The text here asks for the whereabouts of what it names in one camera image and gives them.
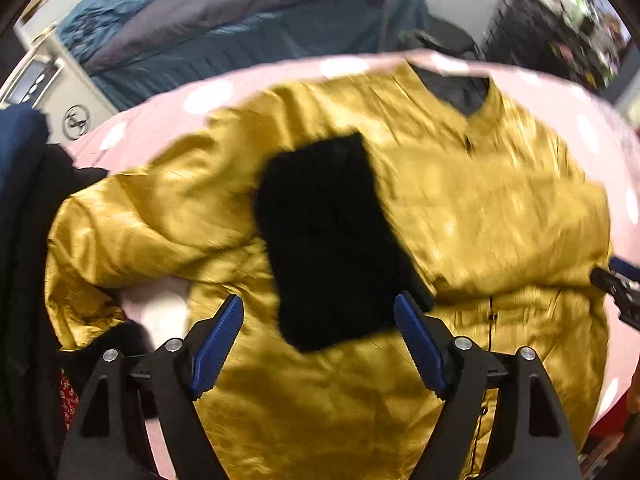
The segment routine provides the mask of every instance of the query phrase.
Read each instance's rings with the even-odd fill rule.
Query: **pink bedsheet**
[[[68,150],[79,167],[100,166],[117,173],[145,164],[172,140],[201,129],[205,118],[216,108],[240,104],[284,80],[322,80],[391,69],[403,58],[436,72],[490,74],[501,90],[553,127],[587,176],[607,189],[616,254],[640,263],[640,144],[615,111],[583,88],[552,76],[465,62],[429,50],[280,62],[195,82],[119,113]],[[172,336],[186,333],[188,288],[187,282],[173,277],[131,287],[122,291],[124,308],[130,317],[148,328],[159,346]],[[618,311],[610,298],[606,310],[609,354],[596,420],[628,389],[640,354],[640,334],[618,320]],[[159,472],[173,478],[159,425],[152,422],[148,429]]]

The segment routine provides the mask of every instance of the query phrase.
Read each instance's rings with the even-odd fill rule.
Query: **metal screw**
[[[471,339],[466,337],[457,337],[453,344],[460,350],[469,350],[472,347]]]
[[[102,354],[102,358],[108,363],[113,361],[116,357],[118,357],[118,351],[113,348],[107,350],[104,354]]]
[[[533,348],[525,346],[520,349],[520,355],[527,361],[533,361],[536,358],[536,351]]]
[[[169,339],[169,341],[164,343],[164,347],[169,352],[175,352],[175,351],[179,350],[180,348],[182,348],[182,340],[177,339],[177,338],[176,339]]]

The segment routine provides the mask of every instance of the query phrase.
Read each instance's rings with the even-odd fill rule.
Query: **red floral fabric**
[[[64,370],[60,370],[60,402],[62,403],[62,411],[65,416],[65,425],[69,429],[71,421],[74,420],[76,409],[78,408],[78,394],[71,387],[69,378],[65,375]]]

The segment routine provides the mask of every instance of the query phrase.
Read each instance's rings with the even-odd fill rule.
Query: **white polka dot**
[[[184,111],[191,115],[206,114],[231,99],[234,86],[227,80],[212,81],[198,86],[184,100]]]
[[[320,73],[328,79],[366,72],[369,63],[357,56],[332,57],[320,64]]]
[[[164,290],[146,302],[140,323],[149,332],[154,348],[158,348],[172,337],[182,338],[186,335],[188,313],[184,298]]]
[[[469,72],[469,64],[460,59],[453,59],[436,53],[431,55],[431,60],[437,69],[445,72]]]
[[[578,115],[578,132],[590,152],[599,153],[598,134],[585,115]]]
[[[576,84],[571,85],[571,92],[573,92],[573,94],[578,99],[580,99],[580,101],[590,101],[591,100],[590,95],[580,85],[576,85]]]
[[[625,199],[626,212],[629,214],[629,219],[633,225],[638,225],[638,198],[630,187],[626,188]]]
[[[600,407],[598,408],[598,417],[601,417],[605,414],[605,412],[611,407],[613,401],[616,400],[616,395],[618,394],[618,378],[614,378],[607,386],[607,389],[602,396],[602,401],[600,402]]]
[[[540,86],[542,84],[542,81],[540,81],[540,76],[535,72],[531,72],[530,70],[518,70],[518,75],[520,76],[520,79],[522,79],[525,83],[532,86]]]
[[[122,137],[124,137],[124,133],[126,131],[126,121],[117,123],[111,130],[109,130],[109,133],[104,136],[104,139],[100,143],[100,150],[104,152],[105,150],[110,150],[111,148],[113,148],[122,140]]]

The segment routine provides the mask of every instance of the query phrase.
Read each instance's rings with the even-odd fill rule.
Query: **pile of clothes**
[[[29,105],[0,110],[0,431],[11,478],[56,475],[64,425],[60,345],[44,309],[47,235],[62,202],[106,176],[77,170],[47,137]]]
[[[75,60],[84,65],[152,1],[82,0],[62,20],[57,34]]]
[[[393,327],[395,294],[485,350],[534,348],[579,447],[608,338],[589,275],[609,255],[606,193],[555,132],[490,78],[404,62],[277,86],[75,193],[45,297],[81,380],[105,349],[144,343],[113,289],[191,280],[192,322],[237,294],[241,333],[196,402],[228,476],[382,480],[409,475],[441,407]]]

